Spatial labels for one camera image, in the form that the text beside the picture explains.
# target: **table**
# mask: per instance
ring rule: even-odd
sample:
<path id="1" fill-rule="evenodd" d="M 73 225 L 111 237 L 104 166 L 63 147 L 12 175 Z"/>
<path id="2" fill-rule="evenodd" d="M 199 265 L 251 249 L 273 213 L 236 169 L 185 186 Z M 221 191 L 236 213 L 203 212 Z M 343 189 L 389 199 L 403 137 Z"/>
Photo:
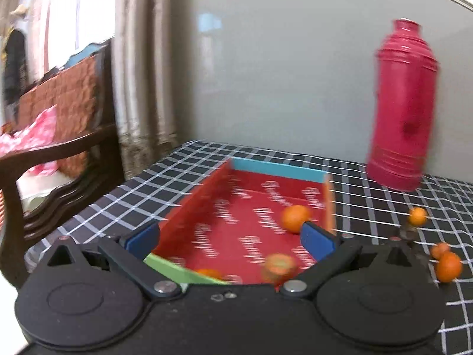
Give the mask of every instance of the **table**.
<path id="1" fill-rule="evenodd" d="M 427 209 L 429 222 L 420 229 L 422 249 L 445 241 L 462 258 L 459 279 L 440 287 L 446 298 L 446 318 L 437 345 L 446 354 L 471 354 L 473 331 L 473 185 L 427 175 L 415 193 L 402 193 L 368 179 L 364 164 L 270 149 L 211 141 L 190 141 L 115 188 L 59 227 L 25 256 L 35 265 L 58 236 L 78 243 L 100 236 L 125 234 L 167 213 L 192 188 L 231 156 L 321 169 L 333 176 L 337 231 L 366 244 L 380 244 L 392 236 L 414 206 Z"/>

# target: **window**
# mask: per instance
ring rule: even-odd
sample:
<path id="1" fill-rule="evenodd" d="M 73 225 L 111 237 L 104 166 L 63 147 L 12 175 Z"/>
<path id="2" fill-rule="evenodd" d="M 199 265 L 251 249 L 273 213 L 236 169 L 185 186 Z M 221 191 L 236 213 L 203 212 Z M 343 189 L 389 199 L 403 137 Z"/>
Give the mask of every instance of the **window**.
<path id="1" fill-rule="evenodd" d="M 115 0 L 51 0 L 45 67 L 63 65 L 72 54 L 114 32 Z"/>

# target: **red thermos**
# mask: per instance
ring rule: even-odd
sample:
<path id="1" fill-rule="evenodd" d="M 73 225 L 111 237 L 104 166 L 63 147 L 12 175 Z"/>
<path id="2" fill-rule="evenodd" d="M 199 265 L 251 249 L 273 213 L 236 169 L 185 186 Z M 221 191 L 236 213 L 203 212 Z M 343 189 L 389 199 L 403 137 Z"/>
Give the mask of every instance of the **red thermos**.
<path id="1" fill-rule="evenodd" d="M 379 81 L 368 177 L 389 188 L 415 190 L 433 120 L 438 64 L 414 21 L 394 21 L 378 51 Z"/>

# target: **orange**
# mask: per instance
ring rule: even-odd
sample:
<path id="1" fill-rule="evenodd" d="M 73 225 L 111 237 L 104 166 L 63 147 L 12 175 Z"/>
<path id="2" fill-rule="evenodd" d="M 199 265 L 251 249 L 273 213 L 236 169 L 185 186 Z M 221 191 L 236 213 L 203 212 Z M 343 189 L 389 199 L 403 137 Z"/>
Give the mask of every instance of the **orange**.
<path id="1" fill-rule="evenodd" d="M 292 205 L 284 209 L 281 215 L 281 226 L 292 233 L 300 233 L 302 224 L 310 220 L 310 208 L 303 205 Z"/>
<path id="2" fill-rule="evenodd" d="M 438 243 L 436 245 L 434 245 L 431 249 L 430 249 L 430 255 L 434 258 L 434 259 L 437 259 L 439 260 L 441 258 L 441 256 L 450 251 L 450 246 L 446 243 Z"/>
<path id="3" fill-rule="evenodd" d="M 211 277 L 217 280 L 223 280 L 222 274 L 219 271 L 214 270 L 212 268 L 201 268 L 201 269 L 198 269 L 196 272 L 198 274 Z"/>
<path id="4" fill-rule="evenodd" d="M 445 252 L 435 266 L 435 275 L 439 282 L 448 283 L 460 276 L 463 264 L 458 255 L 453 252 Z"/>
<path id="5" fill-rule="evenodd" d="M 262 268 L 262 278 L 265 282 L 281 284 L 289 279 L 297 269 L 294 258 L 285 254 L 268 255 Z"/>
<path id="6" fill-rule="evenodd" d="M 409 211 L 409 222 L 414 227 L 423 226 L 427 221 L 427 211 L 421 207 L 414 207 Z"/>

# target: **dark jacket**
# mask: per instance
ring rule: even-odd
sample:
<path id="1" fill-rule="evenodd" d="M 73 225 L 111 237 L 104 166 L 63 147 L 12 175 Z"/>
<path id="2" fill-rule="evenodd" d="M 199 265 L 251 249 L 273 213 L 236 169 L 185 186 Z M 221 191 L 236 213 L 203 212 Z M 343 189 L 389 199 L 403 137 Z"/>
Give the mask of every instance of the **dark jacket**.
<path id="1" fill-rule="evenodd" d="M 3 74 L 3 92 L 6 104 L 15 103 L 26 91 L 28 85 L 28 69 L 25 54 L 25 35 L 14 29 L 5 45 L 7 54 Z"/>

